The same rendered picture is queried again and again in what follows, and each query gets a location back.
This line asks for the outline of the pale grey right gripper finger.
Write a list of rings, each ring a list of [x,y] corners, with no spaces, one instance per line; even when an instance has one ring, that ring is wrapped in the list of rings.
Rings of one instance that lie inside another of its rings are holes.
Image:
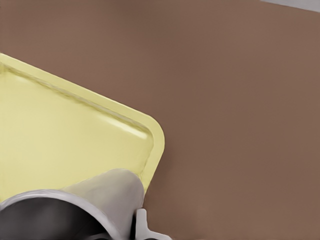
[[[136,211],[135,240],[166,240],[165,235],[149,230],[144,208]]]

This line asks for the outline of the white IKEA cup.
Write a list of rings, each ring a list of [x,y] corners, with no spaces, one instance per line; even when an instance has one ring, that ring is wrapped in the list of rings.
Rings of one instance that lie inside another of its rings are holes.
[[[26,191],[0,202],[0,240],[129,240],[143,201],[141,180],[122,168]]]

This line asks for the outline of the pale yellow plastic tray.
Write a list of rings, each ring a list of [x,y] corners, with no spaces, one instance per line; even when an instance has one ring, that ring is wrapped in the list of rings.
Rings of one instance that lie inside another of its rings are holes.
[[[118,168],[147,189],[164,149],[151,116],[0,53],[0,202]]]

